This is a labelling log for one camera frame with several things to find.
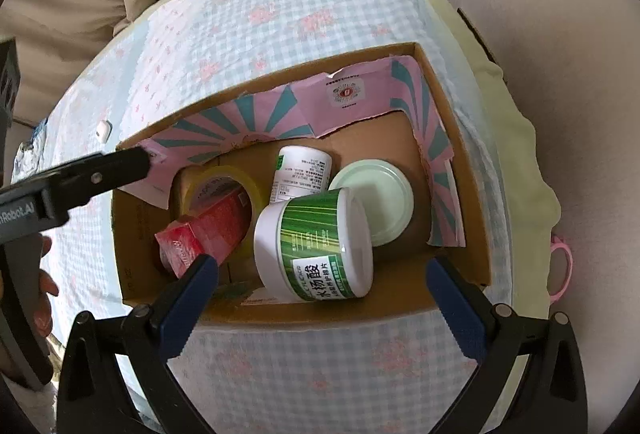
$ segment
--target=white pill bottle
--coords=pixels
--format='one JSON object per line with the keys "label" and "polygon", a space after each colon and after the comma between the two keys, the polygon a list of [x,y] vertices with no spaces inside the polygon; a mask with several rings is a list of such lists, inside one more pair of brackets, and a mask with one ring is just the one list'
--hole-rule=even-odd
{"label": "white pill bottle", "polygon": [[269,203],[319,194],[329,186],[331,156],[322,150],[298,145],[280,149]]}

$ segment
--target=cardboard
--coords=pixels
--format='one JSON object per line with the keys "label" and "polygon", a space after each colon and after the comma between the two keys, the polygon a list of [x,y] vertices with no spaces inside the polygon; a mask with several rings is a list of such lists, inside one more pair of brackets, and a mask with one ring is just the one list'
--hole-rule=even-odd
{"label": "cardboard", "polygon": [[[400,55],[413,56],[420,65],[454,151],[451,164],[460,199],[466,247],[448,247],[444,251],[463,277],[478,285],[488,285],[491,274],[484,220],[468,157],[447,98],[417,44],[364,49],[257,78],[165,118],[124,142],[122,147],[132,146],[187,115],[218,106],[241,94],[270,90],[320,72],[334,72],[347,65]],[[228,271],[223,274],[223,281],[228,282],[228,286],[217,292],[202,319],[220,324],[311,324],[379,319],[432,308],[433,300],[424,283],[425,262],[437,251],[437,248],[426,244],[431,225],[429,184],[407,117],[402,112],[391,112],[340,128],[320,139],[257,143],[217,157],[213,162],[242,169],[261,189],[268,190],[273,181],[277,152],[287,144],[303,144],[331,154],[334,160],[332,175],[359,159],[376,158],[394,164],[404,172],[414,189],[412,221],[394,242],[374,249],[374,282],[370,293],[363,299],[242,306],[242,302],[261,284],[253,260],[235,258],[226,264]],[[177,176],[170,206],[175,208],[175,200],[179,200],[179,194],[187,189],[190,177],[201,170],[201,167],[190,167]],[[113,233],[125,303],[150,303],[171,281],[159,263],[158,245],[154,240],[154,233],[171,219],[170,210],[152,207],[121,191],[114,192]]]}

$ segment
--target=light green lid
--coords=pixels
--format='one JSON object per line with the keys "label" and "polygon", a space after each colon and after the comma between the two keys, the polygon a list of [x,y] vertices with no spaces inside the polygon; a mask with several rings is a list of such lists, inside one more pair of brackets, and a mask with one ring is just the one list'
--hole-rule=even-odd
{"label": "light green lid", "polygon": [[396,239],[414,214],[414,191],[404,174],[386,161],[365,159],[343,168],[329,190],[349,187],[360,200],[371,231],[371,244]]}

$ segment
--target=red package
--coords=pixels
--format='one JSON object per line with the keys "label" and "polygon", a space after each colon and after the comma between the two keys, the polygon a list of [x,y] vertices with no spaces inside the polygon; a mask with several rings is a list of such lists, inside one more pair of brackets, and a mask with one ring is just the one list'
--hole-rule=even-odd
{"label": "red package", "polygon": [[173,221],[156,233],[162,264],[178,277],[201,253],[222,264],[244,239],[251,216],[249,196],[244,188],[237,187],[197,217]]}

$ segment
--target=cylindrical container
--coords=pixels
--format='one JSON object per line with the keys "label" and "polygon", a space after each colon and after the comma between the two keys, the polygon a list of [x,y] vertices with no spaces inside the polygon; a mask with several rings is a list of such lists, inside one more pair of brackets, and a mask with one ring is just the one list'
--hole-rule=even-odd
{"label": "cylindrical container", "polygon": [[262,283],[281,302],[364,297],[373,281],[367,216],[348,188],[266,207],[254,255]]}
{"label": "cylindrical container", "polygon": [[280,149],[269,203],[319,194],[329,186],[331,156],[322,150],[289,145]]}

